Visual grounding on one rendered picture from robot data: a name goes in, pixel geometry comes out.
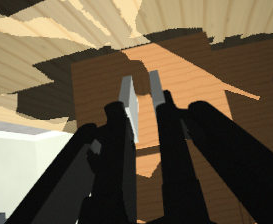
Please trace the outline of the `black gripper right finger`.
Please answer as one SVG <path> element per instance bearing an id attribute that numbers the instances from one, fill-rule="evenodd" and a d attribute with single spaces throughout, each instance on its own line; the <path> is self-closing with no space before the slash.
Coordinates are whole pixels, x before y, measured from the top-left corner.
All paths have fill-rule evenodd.
<path id="1" fill-rule="evenodd" d="M 176 107 L 171 92 L 162 90 L 158 70 L 149 71 L 149 77 L 165 224 L 211 224 L 186 139 L 192 140 L 257 224 L 273 224 L 273 152 L 209 102 Z"/>

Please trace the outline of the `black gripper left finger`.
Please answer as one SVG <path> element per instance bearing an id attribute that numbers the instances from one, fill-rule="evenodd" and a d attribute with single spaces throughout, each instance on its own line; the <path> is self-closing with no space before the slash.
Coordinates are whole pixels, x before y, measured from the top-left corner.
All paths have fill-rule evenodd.
<path id="1" fill-rule="evenodd" d="M 137 223 L 138 100 L 131 75 L 104 110 L 107 123 L 79 127 L 4 224 Z"/>

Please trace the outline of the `small brown chest of drawers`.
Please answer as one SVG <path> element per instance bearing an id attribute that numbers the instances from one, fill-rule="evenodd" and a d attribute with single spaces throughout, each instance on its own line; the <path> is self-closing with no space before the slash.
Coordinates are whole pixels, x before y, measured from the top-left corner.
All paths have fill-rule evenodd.
<path id="1" fill-rule="evenodd" d="M 270 40 L 265 40 L 265 41 L 254 42 L 254 43 L 249 43 L 249 44 L 245 44 L 245 45 L 240 45 L 240 46 L 215 50 L 215 51 L 213 51 L 213 54 L 218 55 L 218 54 L 228 53 L 228 52 L 232 52 L 232 51 L 237 51 L 237 50 L 242 50 L 242 49 L 247 49 L 247 48 L 272 44 L 272 43 L 273 43 L 273 39 L 270 39 Z M 273 135 L 273 130 L 260 132 L 260 133 L 256 133 L 256 134 L 251 134 L 251 135 L 254 136 L 256 139 L 262 138 L 262 137 L 267 137 L 267 136 Z M 188 149 L 189 149 L 189 152 L 199 151 L 196 148 L 196 146 L 188 147 Z M 160 153 L 147 155 L 147 156 L 136 157 L 136 163 L 143 162 L 143 161 L 148 161 L 148 160 L 159 159 L 159 158 L 160 158 Z M 238 200 L 238 204 L 239 204 L 239 208 L 240 208 L 242 223 L 243 224 L 250 224 L 247 210 L 244 208 L 244 206 L 240 203 L 239 200 Z"/>

